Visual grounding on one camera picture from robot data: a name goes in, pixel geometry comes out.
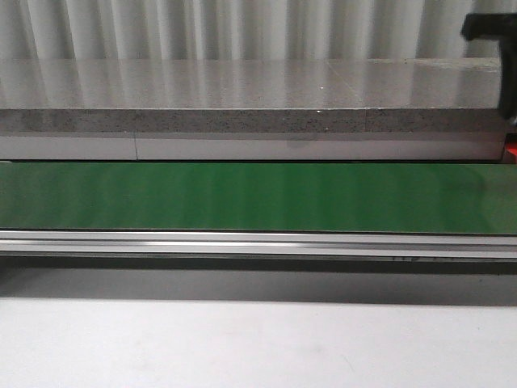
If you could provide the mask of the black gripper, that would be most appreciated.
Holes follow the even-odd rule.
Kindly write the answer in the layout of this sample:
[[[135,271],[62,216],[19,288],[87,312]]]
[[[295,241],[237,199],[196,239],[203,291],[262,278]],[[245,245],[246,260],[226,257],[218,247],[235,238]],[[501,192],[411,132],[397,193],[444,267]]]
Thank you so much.
[[[461,35],[467,41],[500,40],[502,73],[498,112],[504,120],[516,121],[516,13],[469,13]]]

